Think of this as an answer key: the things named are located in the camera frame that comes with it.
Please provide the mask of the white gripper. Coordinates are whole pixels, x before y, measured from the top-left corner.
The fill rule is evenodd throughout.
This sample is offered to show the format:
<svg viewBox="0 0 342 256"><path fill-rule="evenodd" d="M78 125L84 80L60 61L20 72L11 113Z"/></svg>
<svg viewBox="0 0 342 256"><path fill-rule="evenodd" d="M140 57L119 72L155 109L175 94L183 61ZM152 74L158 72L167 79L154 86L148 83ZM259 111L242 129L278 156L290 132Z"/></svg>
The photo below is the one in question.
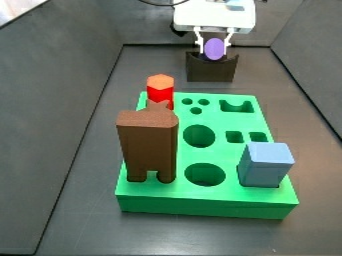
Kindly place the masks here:
<svg viewBox="0 0 342 256"><path fill-rule="evenodd" d="M178 31L194 30L200 54L204 53L200 30L227 32L223 40L223 55L227 55L234 33L247 34L255 26L255 18L254 0L188 0L175 6L174 27Z"/></svg>

